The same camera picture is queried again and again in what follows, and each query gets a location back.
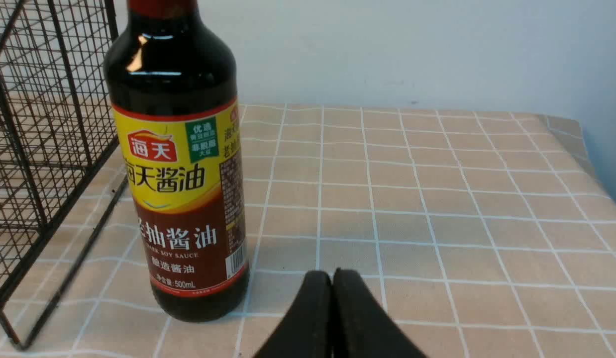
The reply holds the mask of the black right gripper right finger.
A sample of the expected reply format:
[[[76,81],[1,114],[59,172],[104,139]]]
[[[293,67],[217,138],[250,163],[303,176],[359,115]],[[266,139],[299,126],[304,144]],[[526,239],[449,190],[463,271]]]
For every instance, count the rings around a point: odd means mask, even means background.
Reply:
[[[426,357],[381,308],[357,271],[335,271],[333,303],[334,358]]]

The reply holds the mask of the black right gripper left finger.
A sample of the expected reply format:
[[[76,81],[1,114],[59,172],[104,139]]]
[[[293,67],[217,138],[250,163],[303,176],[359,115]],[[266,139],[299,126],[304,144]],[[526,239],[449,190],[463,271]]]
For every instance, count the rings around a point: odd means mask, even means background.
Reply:
[[[256,358],[330,358],[332,284],[326,272],[306,272],[290,308]]]

